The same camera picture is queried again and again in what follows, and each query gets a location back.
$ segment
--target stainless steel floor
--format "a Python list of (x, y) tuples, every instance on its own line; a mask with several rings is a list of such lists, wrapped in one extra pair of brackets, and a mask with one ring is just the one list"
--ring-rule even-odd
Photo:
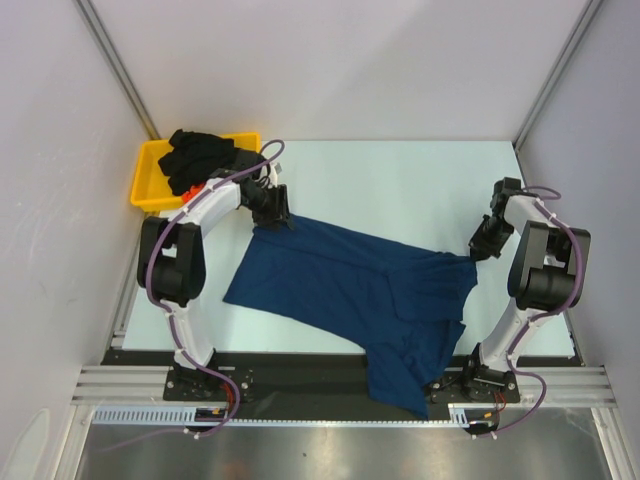
[[(509, 416), (517, 411), (508, 411)], [(194, 441), (148, 427), (91, 427), (78, 479), (609, 479), (590, 410), (545, 409), (497, 441), (461, 430), (227, 427)]]

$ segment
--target black cloth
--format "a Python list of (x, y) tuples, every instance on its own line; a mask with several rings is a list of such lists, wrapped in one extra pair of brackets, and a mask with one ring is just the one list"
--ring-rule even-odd
[(169, 143), (173, 151), (162, 157), (158, 165), (169, 177), (174, 195), (182, 195), (192, 186), (206, 182), (219, 168), (229, 168), (241, 150), (230, 138), (182, 130), (176, 130)]

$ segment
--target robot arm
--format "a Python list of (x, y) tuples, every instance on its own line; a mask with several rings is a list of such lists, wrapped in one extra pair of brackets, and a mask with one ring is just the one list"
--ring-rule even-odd
[(209, 179), (180, 210), (168, 218), (150, 216), (143, 222), (137, 279), (140, 286), (146, 287), (146, 272), (158, 238), (172, 220), (182, 216), (162, 245), (151, 283), (153, 297), (171, 309), (167, 318), (173, 317), (175, 333), (183, 344), (174, 356), (177, 365), (194, 369), (193, 363), (183, 356), (185, 350), (200, 365), (209, 364), (214, 353), (213, 343), (205, 334), (207, 322), (199, 300), (206, 280), (203, 238), (227, 213), (240, 206), (253, 212), (256, 225), (278, 228), (284, 224), (292, 228), (286, 186), (277, 185), (277, 170), (277, 167), (264, 167), (255, 177), (247, 176), (237, 183), (223, 185), (217, 184), (235, 171), (215, 172), (215, 178)]
[[(465, 372), (469, 384), (503, 388), (514, 382), (509, 361), (516, 365), (529, 341), (553, 312), (572, 294), (578, 269), (586, 266), (589, 232), (570, 228), (578, 242), (582, 265), (570, 238), (543, 214), (541, 199), (521, 189), (520, 180), (505, 178), (494, 186), (492, 215), (484, 220), (469, 242), (471, 257), (481, 261), (499, 257), (509, 236), (517, 231), (520, 243), (511, 265), (507, 291), (509, 304), (491, 334), (470, 357)], [(545, 264), (550, 258), (552, 264)], [(582, 285), (570, 306), (580, 299)], [(538, 316), (539, 320), (531, 322)]]

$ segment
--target yellow plastic tray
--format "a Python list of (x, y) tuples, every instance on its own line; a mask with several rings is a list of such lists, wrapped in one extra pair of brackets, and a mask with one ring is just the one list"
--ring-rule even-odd
[[(257, 152), (260, 150), (260, 134), (255, 132), (220, 135), (232, 138), (236, 147)], [(131, 204), (145, 212), (159, 212), (180, 208), (184, 202), (171, 194), (171, 189), (158, 160), (173, 150), (169, 140), (151, 140), (144, 142), (138, 154), (138, 165), (131, 188)]]

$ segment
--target wire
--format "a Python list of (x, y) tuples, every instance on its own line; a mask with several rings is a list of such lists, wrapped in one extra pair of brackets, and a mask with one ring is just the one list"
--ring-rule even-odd
[[(282, 152), (284, 151), (285, 145), (284, 142), (282, 140), (271, 140), (267, 143), (265, 143), (263, 145), (263, 147), (260, 149), (260, 155), (262, 155), (265, 150), (267, 148), (269, 148), (271, 145), (275, 145), (278, 144), (280, 146), (280, 149), (274, 153), (271, 157), (269, 157), (268, 159), (265, 159), (264, 161), (254, 165), (253, 167), (247, 168), (246, 170), (242, 170), (241, 172), (237, 172), (234, 173), (232, 175), (229, 175), (228, 177), (222, 179), (220, 182), (216, 183), (215, 185), (211, 186), (210, 188), (205, 188), (203, 189), (196, 197), (194, 197), (190, 202), (188, 202), (185, 206), (182, 207), (182, 211), (180, 213), (178, 213), (167, 225), (167, 227), (162, 231), (162, 233), (160, 234), (160, 236), (158, 237), (158, 240), (156, 241), (155, 246), (153, 247), (153, 251), (151, 252), (151, 256), (149, 257), (149, 265), (147, 266), (147, 272), (145, 275), (145, 288), (147, 290), (147, 298), (149, 299), (149, 301), (161, 308), (162, 310), (164, 310), (169, 318), (169, 328), (171, 330), (171, 336), (173, 337), (173, 341), (176, 344), (178, 350), (181, 350), (182, 356), (191, 364), (193, 365), (196, 369), (205, 372), (209, 375), (212, 375), (214, 377), (217, 377), (219, 379), (221, 379), (222, 381), (224, 381), (226, 384), (228, 384), (231, 387), (231, 391), (233, 393), (232, 398), (234, 400), (233, 402), (233, 407), (231, 408), (231, 410), (228, 412), (227, 416), (222, 419), (222, 421), (220, 421), (220, 423), (218, 423), (218, 425), (216, 425), (215, 427), (211, 428), (210, 430), (203, 432), (203, 433), (196, 433), (194, 435), (194, 438), (198, 439), (201, 437), (209, 437), (215, 433), (217, 433), (220, 428), (222, 428), (227, 422), (229, 422), (235, 415), (236, 412), (238, 411), (238, 407), (240, 406), (240, 390), (238, 389), (238, 386), (235, 384), (235, 382), (233, 380), (231, 380), (229, 377), (227, 377), (226, 375), (220, 373), (220, 372), (216, 372), (215, 370), (211, 370), (209, 368), (207, 368), (204, 365), (199, 364), (198, 362), (195, 361), (195, 359), (189, 354), (189, 352), (187, 352), (184, 348), (184, 345), (182, 344), (182, 341), (180, 340), (179, 336), (178, 336), (178, 332), (176, 330), (176, 325), (175, 325), (175, 317), (173, 315), (173, 310), (171, 309), (170, 306), (160, 302), (159, 300), (156, 300), (155, 297), (153, 296), (153, 291), (152, 291), (152, 283), (153, 283), (153, 268), (155, 267), (156, 264), (156, 260), (158, 259), (158, 255), (160, 253), (160, 250), (162, 249), (162, 245), (164, 244), (164, 242), (166, 241), (167, 237), (169, 236), (169, 233), (171, 233), (171, 230), (176, 226), (176, 224), (182, 220), (184, 217), (187, 216), (188, 212), (193, 209), (198, 203), (200, 203), (202, 200), (204, 200), (206, 197), (208, 197), (212, 192), (214, 192), (215, 190), (217, 190), (218, 188), (220, 188), (221, 186), (232, 182), (233, 180), (236, 180), (238, 178), (242, 178), (245, 177), (253, 172), (255, 172), (256, 170), (260, 170), (262, 167), (268, 165), (269, 163), (271, 163), (272, 161), (274, 161), (276, 158), (278, 158), (280, 156), (280, 154), (282, 154)], [(112, 450), (116, 450), (118, 448), (121, 447), (125, 447), (131, 444), (134, 444), (140, 440), (145, 440), (147, 438), (151, 438), (151, 437), (155, 437), (156, 435), (163, 435), (165, 433), (183, 433), (185, 432), (185, 430), (183, 429), (176, 429), (176, 428), (166, 428), (166, 429), (162, 429), (162, 430), (157, 430), (155, 432), (151, 432), (151, 433), (147, 433), (145, 435), (141, 435), (138, 436), (136, 438), (132, 438), (130, 440), (126, 440), (124, 442), (120, 442), (117, 443), (115, 445), (112, 445), (110, 447), (104, 448), (104, 449), (100, 449), (100, 452), (109, 452)]]
[(553, 195), (552, 197), (543, 197), (542, 195), (538, 195), (538, 197), (540, 197), (540, 200), (560, 200), (562, 198), (562, 194), (559, 191), (554, 190), (553, 188), (544, 187), (542, 185), (531, 185), (530, 187), (522, 188), (523, 192), (535, 192), (536, 190), (542, 190), (543, 192), (548, 192)]
[[(539, 188), (539, 189), (544, 188), (545, 190), (552, 190), (552, 189), (547, 188), (547, 187), (536, 187), (536, 188)], [(536, 208), (536, 210), (538, 210), (540, 213), (542, 213), (545, 217), (547, 217), (547, 219), (554, 226), (556, 226), (560, 230), (562, 230), (565, 233), (565, 235), (567, 235), (569, 240), (571, 241), (571, 246), (573, 247), (574, 253), (576, 255), (576, 276), (575, 276), (575, 280), (573, 282), (573, 288), (571, 289), (571, 293), (569, 294), (567, 299), (564, 301), (564, 303), (562, 305), (560, 305), (559, 307), (555, 308), (554, 310), (551, 310), (550, 312), (542, 312), (542, 313), (539, 313), (537, 315), (532, 316), (529, 319), (529, 321), (527, 322), (527, 324), (524, 326), (524, 328), (522, 328), (522, 330), (520, 330), (520, 332), (518, 332), (518, 335), (516, 335), (516, 337), (513, 339), (513, 342), (511, 343), (511, 346), (507, 349), (507, 365), (509, 365), (509, 368), (511, 369), (511, 371), (513, 373), (515, 373), (516, 375), (520, 375), (520, 376), (523, 376), (523, 377), (535, 378), (536, 380), (538, 380), (538, 382), (540, 382), (540, 386), (542, 387), (542, 392), (540, 393), (540, 396), (538, 397), (538, 400), (533, 405), (533, 407), (531, 407), (531, 409), (529, 411), (527, 411), (518, 420), (514, 421), (513, 423), (510, 423), (509, 425), (505, 425), (502, 428), (498, 428), (497, 430), (495, 430), (492, 433), (479, 435), (479, 437), (482, 437), (482, 438), (490, 437), (490, 436), (493, 437), (493, 435), (495, 435), (496, 433), (506, 432), (506, 431), (511, 430), (512, 428), (516, 427), (517, 425), (520, 425), (527, 418), (531, 417), (531, 415), (533, 415), (540, 408), (540, 405), (542, 405), (542, 402), (544, 402), (544, 399), (547, 396), (547, 383), (544, 381), (544, 378), (542, 378), (540, 375), (538, 375), (537, 373), (534, 373), (534, 372), (524, 372), (522, 370), (518, 370), (516, 368), (516, 366), (513, 364), (511, 359), (512, 359), (513, 353), (514, 353), (515, 349), (518, 347), (518, 344), (520, 343), (520, 341), (524, 338), (526, 333), (529, 331), (529, 329), (536, 322), (540, 321), (543, 318), (552, 317), (554, 315), (558, 315), (560, 313), (563, 313), (563, 312), (565, 312), (566, 310), (568, 310), (571, 307), (571, 304), (574, 302), (574, 300), (578, 296), (578, 292), (580, 292), (580, 289), (582, 288), (582, 282), (584, 281), (585, 265), (584, 265), (584, 262), (583, 262), (583, 259), (582, 259), (582, 249), (580, 248), (580, 244), (579, 244), (578, 239), (576, 238), (575, 234), (571, 231), (571, 229), (567, 225), (565, 225), (564, 223), (562, 223), (560, 220), (558, 220), (556, 218), (555, 213), (551, 213), (544, 206), (544, 203), (542, 202), (541, 199), (537, 199), (536, 200), (536, 202), (534, 203), (534, 207)]]

